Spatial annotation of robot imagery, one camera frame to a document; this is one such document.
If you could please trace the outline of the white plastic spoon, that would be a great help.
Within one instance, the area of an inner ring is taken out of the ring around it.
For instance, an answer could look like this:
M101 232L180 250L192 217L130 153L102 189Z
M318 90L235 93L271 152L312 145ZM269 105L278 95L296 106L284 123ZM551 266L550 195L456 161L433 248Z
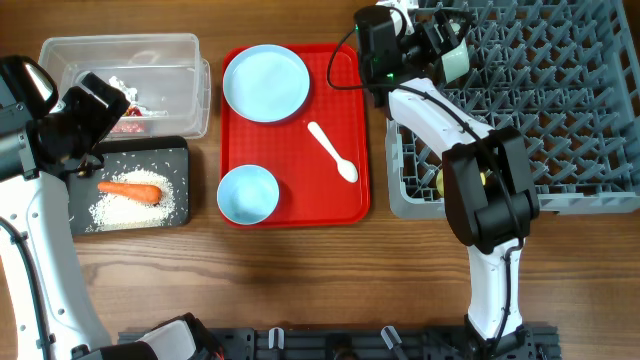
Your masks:
M342 158L339 155L334 145L324 133L319 124L317 122L309 122L307 125L307 129L336 162L337 170L340 176L349 183L356 183L359 179L357 168L352 162Z

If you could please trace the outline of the red snack wrapper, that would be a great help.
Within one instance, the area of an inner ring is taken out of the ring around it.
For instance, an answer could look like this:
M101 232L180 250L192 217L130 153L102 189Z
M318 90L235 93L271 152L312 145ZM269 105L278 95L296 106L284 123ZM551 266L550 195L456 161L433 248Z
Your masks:
M125 117L142 117L142 111L138 106L131 105L123 117L111 130L115 134L141 134L145 132L145 124L139 120L125 120Z

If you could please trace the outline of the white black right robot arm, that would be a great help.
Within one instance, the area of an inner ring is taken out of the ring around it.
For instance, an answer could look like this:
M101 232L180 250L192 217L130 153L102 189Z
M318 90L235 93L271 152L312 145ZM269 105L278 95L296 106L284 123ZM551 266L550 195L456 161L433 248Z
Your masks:
M471 13L460 9L440 9L430 22L414 22L400 6L383 3L354 15L361 88L441 161L446 219L469 256L467 355L491 359L529 341L518 271L540 205L521 133L467 114L426 73L435 64L448 82L467 73L473 26Z

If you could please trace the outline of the yellow plastic cup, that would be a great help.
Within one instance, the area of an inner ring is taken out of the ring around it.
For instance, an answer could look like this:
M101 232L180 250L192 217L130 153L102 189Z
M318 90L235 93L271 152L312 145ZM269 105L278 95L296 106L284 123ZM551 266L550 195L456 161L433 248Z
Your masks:
M486 180L486 173L481 172L481 173L480 173L480 178L481 178L481 183L482 183L482 185L483 185L483 186L485 186L485 185L486 185L486 182L487 182L487 180ZM438 172L438 174L436 175L436 189L437 189L437 191L438 191L438 194L439 194L441 197L444 197L444 196L445 196L445 189L444 189L444 171L443 171L443 170L440 170L440 171Z

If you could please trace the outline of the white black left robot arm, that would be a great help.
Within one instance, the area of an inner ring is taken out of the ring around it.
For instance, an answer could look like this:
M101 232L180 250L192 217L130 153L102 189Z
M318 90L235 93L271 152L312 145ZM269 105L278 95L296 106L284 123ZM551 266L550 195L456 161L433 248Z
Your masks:
M1 60L1 261L21 359L221 359L220 342L193 314L138 340L113 344L89 298L69 224L69 174L87 162L129 108L93 73L59 94L35 61Z

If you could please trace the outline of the light blue round plate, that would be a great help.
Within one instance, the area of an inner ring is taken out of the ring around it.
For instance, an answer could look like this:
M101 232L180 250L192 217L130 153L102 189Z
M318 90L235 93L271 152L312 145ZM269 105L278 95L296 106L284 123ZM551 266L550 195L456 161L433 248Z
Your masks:
M274 123L304 105L311 76L292 50L263 44L242 50L231 59L222 88L227 104L238 115L256 123Z

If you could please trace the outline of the white tissue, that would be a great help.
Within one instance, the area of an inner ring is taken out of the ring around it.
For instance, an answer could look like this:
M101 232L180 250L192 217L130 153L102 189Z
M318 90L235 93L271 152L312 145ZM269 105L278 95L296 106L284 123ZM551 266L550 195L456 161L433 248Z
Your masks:
M108 79L108 82L111 87L121 91L130 103L135 103L137 101L138 90L136 88L127 86L116 76L111 76Z

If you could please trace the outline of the green bowl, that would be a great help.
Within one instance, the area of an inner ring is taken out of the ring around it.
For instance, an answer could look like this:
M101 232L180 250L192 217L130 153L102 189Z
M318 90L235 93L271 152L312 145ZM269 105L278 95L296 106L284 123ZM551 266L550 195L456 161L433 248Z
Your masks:
M441 63L446 84L467 74L470 70L467 44L462 42L459 46L444 54L441 57Z

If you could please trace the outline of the white rice pile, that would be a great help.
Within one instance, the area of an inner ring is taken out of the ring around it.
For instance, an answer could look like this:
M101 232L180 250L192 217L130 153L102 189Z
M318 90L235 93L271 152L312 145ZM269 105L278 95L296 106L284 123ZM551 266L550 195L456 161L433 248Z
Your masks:
M163 196L158 204L151 205L101 192L96 186L99 192L98 200L88 209L93 221L93 231L164 226L174 217L176 202L173 185L163 175L149 170L134 170L101 182L154 185L162 190Z

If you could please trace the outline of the orange carrot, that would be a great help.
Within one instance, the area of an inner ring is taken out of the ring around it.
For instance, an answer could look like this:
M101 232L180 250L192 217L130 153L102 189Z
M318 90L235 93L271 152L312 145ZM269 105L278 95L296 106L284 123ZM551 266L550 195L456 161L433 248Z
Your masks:
M163 196L163 192L159 187L146 184L100 182L97 188L104 193L124 196L131 200L151 205L158 204Z

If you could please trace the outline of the light blue bowl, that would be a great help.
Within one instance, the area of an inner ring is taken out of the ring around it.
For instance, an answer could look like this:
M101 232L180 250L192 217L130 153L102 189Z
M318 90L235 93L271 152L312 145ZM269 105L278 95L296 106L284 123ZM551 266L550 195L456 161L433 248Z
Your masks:
M226 219L250 226L266 220L275 211L280 188L267 169L246 164L222 177L216 196L218 208Z

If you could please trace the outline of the brown food scrap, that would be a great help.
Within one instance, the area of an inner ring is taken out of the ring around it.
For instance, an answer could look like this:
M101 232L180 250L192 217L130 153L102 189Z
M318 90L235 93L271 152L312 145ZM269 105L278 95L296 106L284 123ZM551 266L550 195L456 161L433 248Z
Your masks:
M81 163L75 170L74 173L79 178L88 177L93 172L93 164L88 162Z

